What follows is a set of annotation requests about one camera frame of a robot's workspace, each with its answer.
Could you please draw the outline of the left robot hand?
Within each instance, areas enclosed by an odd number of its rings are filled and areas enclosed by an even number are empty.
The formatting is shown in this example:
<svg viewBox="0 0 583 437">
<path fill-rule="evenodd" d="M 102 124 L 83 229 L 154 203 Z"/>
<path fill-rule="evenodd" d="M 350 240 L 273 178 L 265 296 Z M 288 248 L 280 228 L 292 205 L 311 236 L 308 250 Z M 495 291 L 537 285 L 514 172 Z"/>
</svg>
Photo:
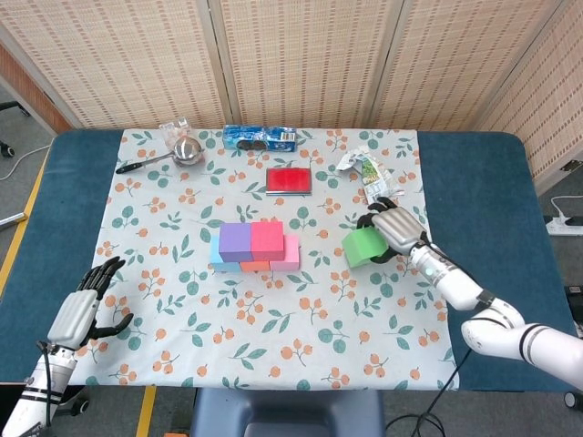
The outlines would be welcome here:
<svg viewBox="0 0 583 437">
<path fill-rule="evenodd" d="M 89 270 L 75 291 L 66 296 L 47 334 L 52 347 L 78 351 L 90 340 L 117 336 L 133 320 L 127 314 L 122 321 L 111 327 L 97 326 L 97 310 L 109 284 L 126 261 L 116 256 Z"/>
</svg>

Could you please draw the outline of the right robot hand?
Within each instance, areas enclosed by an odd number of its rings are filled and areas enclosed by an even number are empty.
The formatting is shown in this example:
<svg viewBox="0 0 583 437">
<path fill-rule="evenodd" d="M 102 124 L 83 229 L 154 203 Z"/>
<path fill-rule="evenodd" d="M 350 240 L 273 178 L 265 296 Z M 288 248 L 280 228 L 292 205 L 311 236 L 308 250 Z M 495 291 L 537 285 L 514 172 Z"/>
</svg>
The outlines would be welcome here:
<svg viewBox="0 0 583 437">
<path fill-rule="evenodd" d="M 409 256 L 414 248 L 429 245 L 426 229 L 404 208 L 388 197 L 378 197 L 369 213 L 357 220 L 357 228 L 374 228 L 384 238 L 387 249 L 370 261 L 384 264 L 395 256 Z"/>
</svg>

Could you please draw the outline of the green foam cube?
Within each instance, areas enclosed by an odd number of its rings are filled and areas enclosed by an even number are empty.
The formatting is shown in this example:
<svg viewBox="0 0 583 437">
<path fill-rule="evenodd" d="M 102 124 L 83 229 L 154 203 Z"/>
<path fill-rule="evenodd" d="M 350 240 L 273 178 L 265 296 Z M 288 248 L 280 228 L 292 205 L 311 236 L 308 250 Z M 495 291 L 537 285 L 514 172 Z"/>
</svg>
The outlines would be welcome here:
<svg viewBox="0 0 583 437">
<path fill-rule="evenodd" d="M 371 263 L 388 249 L 384 237 L 373 227 L 355 229 L 342 240 L 344 256 L 350 269 Z"/>
</svg>

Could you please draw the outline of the pink foam cube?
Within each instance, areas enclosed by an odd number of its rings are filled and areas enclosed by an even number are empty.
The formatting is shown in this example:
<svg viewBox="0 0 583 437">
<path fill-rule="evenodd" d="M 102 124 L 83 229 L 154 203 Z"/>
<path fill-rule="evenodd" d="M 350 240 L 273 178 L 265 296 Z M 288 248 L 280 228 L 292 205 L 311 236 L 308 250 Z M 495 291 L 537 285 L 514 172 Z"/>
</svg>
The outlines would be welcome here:
<svg viewBox="0 0 583 437">
<path fill-rule="evenodd" d="M 300 239 L 295 234 L 284 235 L 284 257 L 270 262 L 272 271 L 296 271 L 300 268 Z"/>
</svg>

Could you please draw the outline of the red foam cube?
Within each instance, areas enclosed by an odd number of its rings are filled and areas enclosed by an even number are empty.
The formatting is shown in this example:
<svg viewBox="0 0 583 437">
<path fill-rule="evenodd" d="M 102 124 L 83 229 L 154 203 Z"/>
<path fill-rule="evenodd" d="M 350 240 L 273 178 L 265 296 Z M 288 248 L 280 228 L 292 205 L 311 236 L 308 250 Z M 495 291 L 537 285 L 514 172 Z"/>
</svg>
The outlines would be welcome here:
<svg viewBox="0 0 583 437">
<path fill-rule="evenodd" d="M 251 223 L 251 255 L 254 261 L 284 259 L 285 243 L 280 221 Z"/>
</svg>

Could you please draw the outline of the light blue foam cube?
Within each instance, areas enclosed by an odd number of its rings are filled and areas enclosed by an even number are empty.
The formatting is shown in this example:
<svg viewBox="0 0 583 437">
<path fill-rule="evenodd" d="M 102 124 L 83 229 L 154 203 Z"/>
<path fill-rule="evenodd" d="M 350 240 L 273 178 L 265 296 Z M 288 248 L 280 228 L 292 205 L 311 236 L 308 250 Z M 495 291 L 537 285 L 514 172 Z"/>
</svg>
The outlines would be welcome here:
<svg viewBox="0 0 583 437">
<path fill-rule="evenodd" d="M 224 261 L 219 252 L 219 236 L 214 235 L 210 240 L 210 265 L 215 272 L 241 272 L 238 262 Z"/>
</svg>

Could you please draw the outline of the purple foam cube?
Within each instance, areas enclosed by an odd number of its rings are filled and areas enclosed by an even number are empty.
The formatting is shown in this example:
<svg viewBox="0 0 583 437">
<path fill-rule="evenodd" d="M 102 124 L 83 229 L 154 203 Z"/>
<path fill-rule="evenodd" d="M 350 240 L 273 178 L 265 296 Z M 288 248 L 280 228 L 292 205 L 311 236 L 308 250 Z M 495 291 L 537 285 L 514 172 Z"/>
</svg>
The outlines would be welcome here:
<svg viewBox="0 0 583 437">
<path fill-rule="evenodd" d="M 253 261 L 251 225 L 249 223 L 223 223 L 220 226 L 219 254 L 224 262 Z"/>
</svg>

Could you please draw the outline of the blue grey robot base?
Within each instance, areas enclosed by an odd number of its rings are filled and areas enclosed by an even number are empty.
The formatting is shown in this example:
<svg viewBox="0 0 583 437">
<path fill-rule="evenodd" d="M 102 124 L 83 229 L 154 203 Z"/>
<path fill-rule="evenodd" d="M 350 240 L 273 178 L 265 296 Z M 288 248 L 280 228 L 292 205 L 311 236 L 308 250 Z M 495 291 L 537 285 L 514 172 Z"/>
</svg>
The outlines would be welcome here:
<svg viewBox="0 0 583 437">
<path fill-rule="evenodd" d="M 379 391 L 200 389 L 190 437 L 385 437 Z"/>
</svg>

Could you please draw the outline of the crumpled green white snack bag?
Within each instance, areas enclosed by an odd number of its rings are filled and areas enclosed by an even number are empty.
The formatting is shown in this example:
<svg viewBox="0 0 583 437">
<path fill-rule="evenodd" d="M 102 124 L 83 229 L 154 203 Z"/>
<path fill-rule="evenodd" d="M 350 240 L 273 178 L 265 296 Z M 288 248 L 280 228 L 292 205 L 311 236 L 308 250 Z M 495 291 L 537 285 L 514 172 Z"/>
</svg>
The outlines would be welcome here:
<svg viewBox="0 0 583 437">
<path fill-rule="evenodd" d="M 369 204 L 380 197 L 402 196 L 404 189 L 393 178 L 389 169 L 375 158 L 368 146 L 347 151 L 336 168 L 339 171 L 355 169 L 361 176 L 364 195 Z"/>
</svg>

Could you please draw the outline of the dark blue table cover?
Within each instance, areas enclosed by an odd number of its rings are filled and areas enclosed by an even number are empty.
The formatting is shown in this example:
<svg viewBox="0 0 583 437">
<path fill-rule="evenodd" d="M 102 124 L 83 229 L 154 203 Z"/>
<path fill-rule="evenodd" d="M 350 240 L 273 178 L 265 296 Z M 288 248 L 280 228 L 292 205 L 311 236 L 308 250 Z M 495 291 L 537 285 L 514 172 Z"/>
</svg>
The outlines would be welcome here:
<svg viewBox="0 0 583 437">
<path fill-rule="evenodd" d="M 0 298 L 0 383 L 20 384 L 36 341 L 88 269 L 106 182 L 123 133 L 71 130 L 55 138 Z M 520 140 L 498 132 L 424 132 L 421 172 L 437 244 L 529 321 L 573 333 L 550 237 Z"/>
</svg>

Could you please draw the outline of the red flat case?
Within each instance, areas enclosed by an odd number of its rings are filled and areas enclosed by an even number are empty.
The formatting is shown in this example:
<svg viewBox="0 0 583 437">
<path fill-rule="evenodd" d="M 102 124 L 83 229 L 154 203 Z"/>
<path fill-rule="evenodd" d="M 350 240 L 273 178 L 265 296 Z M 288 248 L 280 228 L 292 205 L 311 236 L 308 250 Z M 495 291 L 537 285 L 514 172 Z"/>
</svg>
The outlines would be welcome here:
<svg viewBox="0 0 583 437">
<path fill-rule="evenodd" d="M 268 168 L 266 195 L 311 195 L 312 172 L 309 168 Z"/>
</svg>

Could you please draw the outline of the white power strip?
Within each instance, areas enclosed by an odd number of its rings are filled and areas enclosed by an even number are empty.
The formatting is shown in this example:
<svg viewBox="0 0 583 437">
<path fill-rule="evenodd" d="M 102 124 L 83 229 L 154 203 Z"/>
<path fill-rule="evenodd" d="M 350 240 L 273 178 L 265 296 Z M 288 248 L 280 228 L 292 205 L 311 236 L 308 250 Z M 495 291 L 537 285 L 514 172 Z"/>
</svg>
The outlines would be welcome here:
<svg viewBox="0 0 583 437">
<path fill-rule="evenodd" d="M 546 224 L 550 236 L 583 237 L 583 225 L 568 225 L 563 218 L 554 217 Z"/>
</svg>

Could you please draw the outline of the floral print tablecloth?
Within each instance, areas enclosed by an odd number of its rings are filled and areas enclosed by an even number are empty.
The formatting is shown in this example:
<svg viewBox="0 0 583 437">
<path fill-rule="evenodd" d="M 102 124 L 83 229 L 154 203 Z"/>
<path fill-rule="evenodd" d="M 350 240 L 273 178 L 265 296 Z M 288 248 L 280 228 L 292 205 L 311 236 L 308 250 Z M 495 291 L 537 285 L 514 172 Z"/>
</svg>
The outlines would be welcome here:
<svg viewBox="0 0 583 437">
<path fill-rule="evenodd" d="M 134 318 L 77 354 L 88 385 L 276 390 L 458 388 L 445 301 L 396 258 L 350 269 L 342 240 L 366 211 L 362 181 L 341 172 L 359 146 L 404 189 L 397 202 L 426 222 L 413 130 L 303 129 L 294 153 L 236 151 L 201 130 L 202 163 L 164 159 L 106 182 L 93 261 L 126 261 L 97 321 Z M 165 152 L 158 131 L 123 133 L 115 166 Z M 311 195 L 266 195 L 268 168 L 309 168 Z M 296 271 L 215 272 L 210 240 L 227 222 L 280 221 L 300 239 Z"/>
</svg>

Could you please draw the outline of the blue cookie package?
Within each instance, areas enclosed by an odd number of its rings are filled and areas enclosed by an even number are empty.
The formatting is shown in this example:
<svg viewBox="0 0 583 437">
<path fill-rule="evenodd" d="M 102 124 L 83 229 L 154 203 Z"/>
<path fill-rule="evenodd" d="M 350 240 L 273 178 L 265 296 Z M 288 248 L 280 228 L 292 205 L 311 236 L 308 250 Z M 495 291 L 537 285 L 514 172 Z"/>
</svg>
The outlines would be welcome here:
<svg viewBox="0 0 583 437">
<path fill-rule="evenodd" d="M 232 150 L 294 152 L 297 148 L 293 127 L 227 125 L 222 140 L 224 147 Z"/>
</svg>

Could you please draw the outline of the bamboo folding screen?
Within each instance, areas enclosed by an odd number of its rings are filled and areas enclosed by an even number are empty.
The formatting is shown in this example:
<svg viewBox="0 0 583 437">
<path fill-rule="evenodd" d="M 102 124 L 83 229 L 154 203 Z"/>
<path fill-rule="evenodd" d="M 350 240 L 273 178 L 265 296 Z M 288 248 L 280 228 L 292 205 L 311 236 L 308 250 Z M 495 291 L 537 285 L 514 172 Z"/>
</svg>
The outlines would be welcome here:
<svg viewBox="0 0 583 437">
<path fill-rule="evenodd" d="M 583 0 L 0 0 L 14 72 L 55 131 L 502 131 L 540 185 L 583 158 Z"/>
</svg>

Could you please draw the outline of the black office chair base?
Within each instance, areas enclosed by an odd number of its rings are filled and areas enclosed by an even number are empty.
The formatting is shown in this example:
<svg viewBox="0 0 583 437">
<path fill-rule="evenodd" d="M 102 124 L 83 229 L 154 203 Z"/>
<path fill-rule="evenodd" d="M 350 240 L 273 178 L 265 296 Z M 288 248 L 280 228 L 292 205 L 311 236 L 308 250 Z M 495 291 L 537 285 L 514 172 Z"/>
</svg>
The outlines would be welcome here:
<svg viewBox="0 0 583 437">
<path fill-rule="evenodd" d="M 31 116 L 31 114 L 17 101 L 0 103 L 0 112 L 14 107 L 17 107 L 25 117 Z M 12 158 L 15 155 L 15 151 L 12 147 L 8 146 L 4 141 L 0 140 L 0 155 L 3 158 Z"/>
</svg>

